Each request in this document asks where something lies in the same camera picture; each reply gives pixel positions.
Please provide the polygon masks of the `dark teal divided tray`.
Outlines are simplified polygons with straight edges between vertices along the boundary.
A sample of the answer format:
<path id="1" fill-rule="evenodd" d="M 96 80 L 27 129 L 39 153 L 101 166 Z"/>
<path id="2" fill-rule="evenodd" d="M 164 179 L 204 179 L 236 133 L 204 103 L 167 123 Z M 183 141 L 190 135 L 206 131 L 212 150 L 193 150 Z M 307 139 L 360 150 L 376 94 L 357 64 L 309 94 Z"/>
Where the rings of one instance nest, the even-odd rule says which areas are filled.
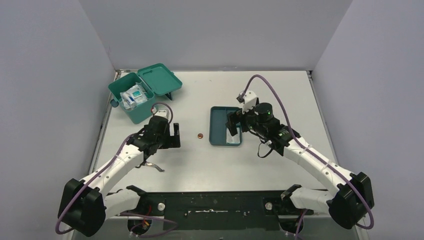
<path id="1" fill-rule="evenodd" d="M 242 144 L 243 138 L 240 128 L 240 145 L 230 145 L 226 143 L 226 123 L 227 114 L 238 110 L 235 106 L 213 106 L 210 108 L 209 121 L 209 143 L 215 147 L 238 147 Z"/>

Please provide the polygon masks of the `black handled bandage scissors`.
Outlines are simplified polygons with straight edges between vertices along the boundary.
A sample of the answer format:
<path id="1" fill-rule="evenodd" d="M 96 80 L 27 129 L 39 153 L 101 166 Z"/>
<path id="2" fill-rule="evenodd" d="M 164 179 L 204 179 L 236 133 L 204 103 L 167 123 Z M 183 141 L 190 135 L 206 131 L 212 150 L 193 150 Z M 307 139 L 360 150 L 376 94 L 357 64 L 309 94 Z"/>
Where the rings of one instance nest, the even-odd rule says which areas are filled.
<path id="1" fill-rule="evenodd" d="M 148 161 L 144 161 L 142 162 L 140 165 L 138 165 L 136 168 L 141 168 L 141 167 L 150 167 L 150 168 L 154 168 L 157 171 L 159 171 L 160 173 L 164 173 L 165 170 L 162 169 L 161 167 L 159 167 L 158 165 L 152 163 L 152 162 L 148 162 Z"/>

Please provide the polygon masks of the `teal medical gauze packet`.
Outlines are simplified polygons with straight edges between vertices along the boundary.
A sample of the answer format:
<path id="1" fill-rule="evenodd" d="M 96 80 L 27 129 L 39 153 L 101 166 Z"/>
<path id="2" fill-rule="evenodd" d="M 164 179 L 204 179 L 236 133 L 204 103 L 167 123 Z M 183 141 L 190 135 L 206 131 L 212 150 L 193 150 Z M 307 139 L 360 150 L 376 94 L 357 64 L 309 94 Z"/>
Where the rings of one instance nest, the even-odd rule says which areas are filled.
<path id="1" fill-rule="evenodd" d="M 141 105 L 148 101 L 148 97 L 146 96 L 145 89 L 139 85 L 136 84 L 133 87 L 131 87 L 128 92 L 130 93 L 133 100 L 136 102 L 137 105 Z"/>

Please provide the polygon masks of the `teal medicine kit box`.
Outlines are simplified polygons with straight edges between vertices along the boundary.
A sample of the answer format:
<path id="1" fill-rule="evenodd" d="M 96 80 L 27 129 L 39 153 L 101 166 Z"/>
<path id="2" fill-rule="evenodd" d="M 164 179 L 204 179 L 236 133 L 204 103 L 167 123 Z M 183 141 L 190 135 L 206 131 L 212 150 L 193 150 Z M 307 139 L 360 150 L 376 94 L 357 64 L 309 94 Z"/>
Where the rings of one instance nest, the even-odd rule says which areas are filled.
<path id="1" fill-rule="evenodd" d="M 134 85 L 141 85 L 146 92 L 148 101 L 137 105 L 134 109 L 125 109 L 122 103 L 120 93 L 128 92 Z M 120 77 L 108 85 L 109 91 L 113 95 L 114 107 L 120 107 L 134 124 L 139 124 L 152 115 L 151 108 L 156 103 L 156 97 L 166 96 L 172 99 L 172 92 L 179 90 L 183 86 L 173 72 L 164 64 L 157 63 L 130 72 Z"/>

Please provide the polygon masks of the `bandage strip pack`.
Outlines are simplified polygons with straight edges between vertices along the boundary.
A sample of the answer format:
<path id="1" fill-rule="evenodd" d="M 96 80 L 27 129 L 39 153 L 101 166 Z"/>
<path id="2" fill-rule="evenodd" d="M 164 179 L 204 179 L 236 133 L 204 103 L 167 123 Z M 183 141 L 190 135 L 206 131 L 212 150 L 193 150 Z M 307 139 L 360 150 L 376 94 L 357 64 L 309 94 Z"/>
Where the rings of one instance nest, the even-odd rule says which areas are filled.
<path id="1" fill-rule="evenodd" d="M 241 144 L 241 135 L 240 135 L 240 128 L 237 127 L 236 128 L 236 134 L 235 135 L 231 135 L 230 130 L 227 128 L 226 129 L 226 137 L 225 137 L 225 141 L 227 144 L 229 145 L 240 145 Z"/>

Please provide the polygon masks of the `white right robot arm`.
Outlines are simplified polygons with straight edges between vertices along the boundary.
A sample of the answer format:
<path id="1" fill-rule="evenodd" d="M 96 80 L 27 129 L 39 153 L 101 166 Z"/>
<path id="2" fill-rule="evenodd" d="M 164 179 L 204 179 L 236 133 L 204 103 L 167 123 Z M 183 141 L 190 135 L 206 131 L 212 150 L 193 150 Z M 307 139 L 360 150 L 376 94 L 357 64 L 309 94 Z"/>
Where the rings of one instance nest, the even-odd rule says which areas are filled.
<path id="1" fill-rule="evenodd" d="M 363 172 L 355 174 L 344 169 L 317 152 L 290 123 L 283 124 L 274 116 L 270 103 L 262 102 L 249 110 L 238 108 L 227 115 L 225 126 L 232 136 L 238 128 L 257 136 L 272 151 L 302 167 L 324 186 L 323 190 L 316 190 L 294 184 L 285 190 L 280 198 L 287 214 L 305 209 L 328 214 L 345 229 L 374 227 L 375 202 L 370 178 Z"/>

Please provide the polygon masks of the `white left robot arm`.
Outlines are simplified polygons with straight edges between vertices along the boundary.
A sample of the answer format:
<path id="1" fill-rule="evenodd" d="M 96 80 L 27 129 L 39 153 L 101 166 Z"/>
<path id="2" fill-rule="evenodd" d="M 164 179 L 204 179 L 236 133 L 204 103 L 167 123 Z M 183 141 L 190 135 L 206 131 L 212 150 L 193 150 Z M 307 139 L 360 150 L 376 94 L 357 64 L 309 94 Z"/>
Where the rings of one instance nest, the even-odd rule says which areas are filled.
<path id="1" fill-rule="evenodd" d="M 93 173 L 80 180 L 70 179 L 64 186 L 55 232 L 76 230 L 87 237 L 100 230 L 110 217 L 131 211 L 137 216 L 148 210 L 143 191 L 131 186 L 117 193 L 111 189 L 132 169 L 144 166 L 158 150 L 181 147 L 180 126 L 165 113 L 154 114 L 141 130 L 128 135 L 115 155 Z"/>

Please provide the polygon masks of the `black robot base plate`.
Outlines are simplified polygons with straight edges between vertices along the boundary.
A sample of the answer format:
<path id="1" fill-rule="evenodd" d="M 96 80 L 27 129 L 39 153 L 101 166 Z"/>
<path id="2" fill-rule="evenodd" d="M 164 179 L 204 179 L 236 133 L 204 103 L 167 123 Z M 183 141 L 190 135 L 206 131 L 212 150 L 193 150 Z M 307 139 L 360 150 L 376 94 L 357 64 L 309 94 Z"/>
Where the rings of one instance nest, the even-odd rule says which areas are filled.
<path id="1" fill-rule="evenodd" d="M 280 190 L 143 192 L 129 213 L 163 217 L 163 228 L 178 230 L 302 231 L 302 210 L 281 198 Z"/>

